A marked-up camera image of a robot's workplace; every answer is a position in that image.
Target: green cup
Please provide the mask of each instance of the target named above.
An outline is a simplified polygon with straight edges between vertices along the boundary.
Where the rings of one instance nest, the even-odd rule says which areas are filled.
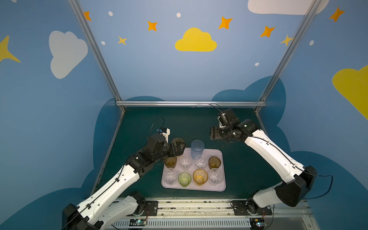
[[[186,187],[190,184],[190,182],[192,181],[192,177],[190,176],[189,173],[187,172],[182,172],[179,174],[179,178],[178,178],[179,183],[181,184],[181,186]]]

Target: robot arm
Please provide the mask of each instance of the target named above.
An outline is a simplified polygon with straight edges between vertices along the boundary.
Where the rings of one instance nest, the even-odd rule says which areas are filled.
[[[121,169],[97,192],[78,206],[68,205],[63,210],[63,226],[70,230],[104,229],[122,216],[141,214],[145,199],[139,194],[131,194],[125,200],[110,205],[125,189],[151,170],[156,162],[183,154],[183,139],[175,138],[168,144],[169,134],[169,129],[161,127],[159,133],[150,136],[145,146],[129,156]]]
[[[237,140],[260,154],[280,175],[282,182],[270,188],[260,190],[250,199],[250,213],[256,208],[272,204],[285,203],[295,207],[311,189],[317,171],[312,167],[304,167],[280,149],[266,134],[247,119],[242,122],[231,109],[218,114],[218,127],[211,127],[211,139]]]

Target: blue cup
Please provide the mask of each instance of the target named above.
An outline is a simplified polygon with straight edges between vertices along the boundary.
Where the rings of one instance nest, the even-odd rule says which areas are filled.
[[[192,158],[194,159],[196,156],[202,155],[204,148],[205,143],[203,143],[203,141],[201,140],[192,141],[192,143],[190,144],[190,151]]]

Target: dark green table surface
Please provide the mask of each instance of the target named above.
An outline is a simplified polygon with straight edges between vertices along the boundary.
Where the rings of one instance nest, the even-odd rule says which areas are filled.
[[[240,120],[258,120],[252,109],[233,109]],[[243,142],[226,145],[224,140],[211,140],[211,126],[217,126],[218,111],[215,108],[167,108],[167,107],[130,107],[124,115],[117,133],[106,167],[98,188],[105,184],[121,168],[129,155],[143,147],[147,141],[152,122],[164,117],[164,127],[170,129],[169,142],[176,137],[190,143],[199,139],[205,148],[219,149],[223,154],[226,189],[223,192],[197,191],[164,188],[161,185],[163,164],[154,168],[125,190],[125,197],[138,191],[144,197],[208,197],[208,198],[247,198],[262,186],[270,187],[281,181],[275,170],[253,149]],[[160,127],[158,119],[153,131]]]

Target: clear plastic cup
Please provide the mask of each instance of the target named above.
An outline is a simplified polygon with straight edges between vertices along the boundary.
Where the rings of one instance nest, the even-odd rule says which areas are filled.
[[[192,181],[192,177],[187,172],[182,172],[179,174],[178,181],[181,184],[181,186],[186,187],[190,184]]]
[[[201,140],[194,140],[190,144],[190,153],[192,158],[194,159],[198,155],[202,155],[203,150],[205,149],[205,143]]]
[[[219,169],[213,168],[208,173],[208,183],[212,186],[220,184],[223,179],[222,172]]]
[[[198,185],[203,185],[208,180],[208,174],[204,169],[197,169],[193,173],[193,179]]]
[[[184,169],[184,170],[189,168],[192,165],[192,163],[193,163],[193,159],[190,156],[187,156],[187,155],[183,156],[182,155],[179,158],[179,164],[180,164],[181,168]]]
[[[207,160],[203,157],[203,155],[198,155],[194,159],[194,164],[198,168],[202,169],[207,166]]]
[[[178,173],[173,169],[169,168],[163,172],[163,180],[169,185],[173,185],[178,178]]]

